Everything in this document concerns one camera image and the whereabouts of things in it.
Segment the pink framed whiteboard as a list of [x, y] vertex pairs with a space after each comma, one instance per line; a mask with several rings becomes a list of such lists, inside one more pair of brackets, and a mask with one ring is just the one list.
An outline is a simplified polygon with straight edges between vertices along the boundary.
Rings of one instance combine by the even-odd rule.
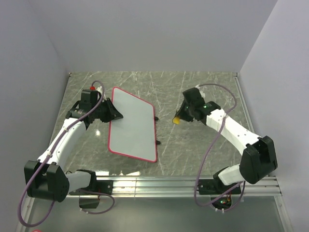
[[118, 87], [112, 89], [112, 103], [123, 118], [110, 122], [108, 150], [114, 154], [156, 162], [154, 106]]

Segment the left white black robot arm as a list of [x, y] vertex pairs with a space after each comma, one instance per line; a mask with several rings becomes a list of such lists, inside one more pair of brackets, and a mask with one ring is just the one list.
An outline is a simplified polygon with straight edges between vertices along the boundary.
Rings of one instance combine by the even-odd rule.
[[79, 169], [65, 174], [63, 168], [80, 137], [95, 120], [109, 123], [122, 119], [110, 98], [94, 87], [84, 89], [81, 98], [67, 112], [64, 123], [47, 150], [24, 167], [27, 195], [62, 202], [68, 193], [82, 189], [93, 194], [98, 188], [94, 171]]

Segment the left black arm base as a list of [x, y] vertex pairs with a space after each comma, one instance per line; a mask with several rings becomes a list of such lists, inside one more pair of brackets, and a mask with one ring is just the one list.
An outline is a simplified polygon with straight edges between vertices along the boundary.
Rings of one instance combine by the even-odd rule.
[[92, 187], [86, 187], [70, 192], [70, 195], [89, 195], [91, 192], [112, 194], [113, 180], [97, 180]]

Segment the yellow bone shaped eraser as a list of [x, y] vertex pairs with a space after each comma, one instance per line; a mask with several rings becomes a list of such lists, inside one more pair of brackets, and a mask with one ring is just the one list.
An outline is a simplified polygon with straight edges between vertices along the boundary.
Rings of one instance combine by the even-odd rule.
[[181, 120], [181, 119], [180, 119], [179, 117], [176, 116], [176, 117], [173, 118], [172, 123], [174, 123], [174, 124], [176, 124], [176, 125], [179, 125], [180, 120]]

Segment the right side aluminium rail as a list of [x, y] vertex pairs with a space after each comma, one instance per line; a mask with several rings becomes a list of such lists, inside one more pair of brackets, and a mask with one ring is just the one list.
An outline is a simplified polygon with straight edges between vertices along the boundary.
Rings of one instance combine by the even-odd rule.
[[233, 149], [231, 164], [238, 166], [238, 178], [249, 184], [256, 184], [278, 167], [275, 146], [270, 137], [258, 135], [254, 130], [244, 93], [240, 87], [239, 74], [234, 72], [232, 76], [235, 80], [237, 99], [240, 101], [240, 106], [236, 107], [236, 112], [232, 113], [232, 116], [242, 129], [237, 129], [236, 137], [239, 146]]

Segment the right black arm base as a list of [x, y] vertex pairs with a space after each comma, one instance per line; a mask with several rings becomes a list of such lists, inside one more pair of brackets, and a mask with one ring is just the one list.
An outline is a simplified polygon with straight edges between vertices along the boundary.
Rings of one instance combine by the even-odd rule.
[[197, 195], [221, 195], [224, 192], [227, 194], [241, 194], [241, 189], [238, 183], [224, 185], [220, 180], [215, 179], [199, 179], [196, 182], [194, 196]]

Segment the aluminium mounting rail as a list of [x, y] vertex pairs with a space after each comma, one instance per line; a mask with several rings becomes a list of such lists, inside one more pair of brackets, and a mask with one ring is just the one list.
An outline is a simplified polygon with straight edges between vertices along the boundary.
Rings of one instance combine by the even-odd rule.
[[[113, 180], [113, 197], [191, 197], [194, 194], [195, 179], [192, 177], [140, 177], [140, 176], [98, 176], [97, 180]], [[62, 202], [70, 192], [67, 179], [49, 182], [43, 178], [32, 184], [27, 194], [32, 198]], [[241, 193], [248, 196], [280, 196], [281, 190], [276, 178], [267, 177], [257, 184], [240, 184]]]

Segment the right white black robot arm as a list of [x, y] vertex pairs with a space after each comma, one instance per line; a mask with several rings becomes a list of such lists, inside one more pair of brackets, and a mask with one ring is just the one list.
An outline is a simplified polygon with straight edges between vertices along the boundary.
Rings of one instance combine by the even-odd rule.
[[192, 122], [197, 120], [214, 129], [227, 139], [241, 154], [240, 164], [226, 167], [213, 175], [213, 188], [224, 193], [238, 182], [256, 184], [277, 169], [275, 145], [269, 136], [250, 132], [228, 116], [218, 104], [205, 102], [198, 87], [183, 92], [184, 100], [173, 119]]

